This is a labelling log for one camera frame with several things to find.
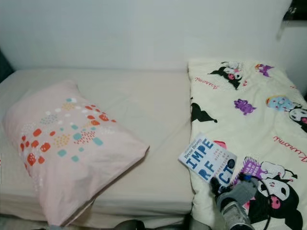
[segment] pink pillowcase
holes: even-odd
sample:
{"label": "pink pillowcase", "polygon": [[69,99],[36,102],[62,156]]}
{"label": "pink pillowcase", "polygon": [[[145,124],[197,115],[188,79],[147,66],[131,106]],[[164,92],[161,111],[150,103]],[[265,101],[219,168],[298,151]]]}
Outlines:
{"label": "pink pillowcase", "polygon": [[149,148],[84,99],[70,80],[14,104],[3,126],[50,225],[77,218],[94,195]]}

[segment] white wall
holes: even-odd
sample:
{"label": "white wall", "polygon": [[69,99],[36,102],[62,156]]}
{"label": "white wall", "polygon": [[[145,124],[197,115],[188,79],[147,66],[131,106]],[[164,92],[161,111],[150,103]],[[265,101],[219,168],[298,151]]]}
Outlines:
{"label": "white wall", "polygon": [[190,58],[277,61],[307,91],[307,24],[277,33],[291,0],[0,0],[17,69],[185,69]]}

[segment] book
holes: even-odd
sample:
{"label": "book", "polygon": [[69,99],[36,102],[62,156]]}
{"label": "book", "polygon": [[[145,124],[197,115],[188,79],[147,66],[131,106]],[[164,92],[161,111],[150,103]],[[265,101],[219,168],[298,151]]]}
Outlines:
{"label": "book", "polygon": [[236,166],[236,155],[226,149],[222,141],[211,141],[199,133],[179,160],[201,179],[210,183],[216,177],[221,186],[229,186]]}

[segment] white fitted sheet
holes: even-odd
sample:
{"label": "white fitted sheet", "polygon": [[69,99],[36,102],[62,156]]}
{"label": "white fitted sheet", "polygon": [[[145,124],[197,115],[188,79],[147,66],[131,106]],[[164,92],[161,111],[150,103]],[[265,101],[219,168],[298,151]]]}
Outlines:
{"label": "white fitted sheet", "polygon": [[[189,143],[189,79],[184,72],[36,69],[0,84],[0,119],[20,98],[75,79],[81,93],[150,144],[145,160],[109,186],[75,224],[111,228],[140,219],[149,228],[178,223],[191,209],[189,172],[178,155]],[[31,178],[0,124],[0,213],[45,220]]]}

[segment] blanket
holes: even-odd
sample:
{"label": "blanket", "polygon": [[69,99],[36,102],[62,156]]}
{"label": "blanket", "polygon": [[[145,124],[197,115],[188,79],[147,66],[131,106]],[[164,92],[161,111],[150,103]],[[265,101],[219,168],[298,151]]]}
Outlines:
{"label": "blanket", "polygon": [[[189,63],[191,141],[203,132],[237,156],[232,180],[243,170],[260,178],[244,205],[254,228],[307,229],[307,103],[278,66],[259,61]],[[193,217],[224,229],[210,187],[190,171]]]}

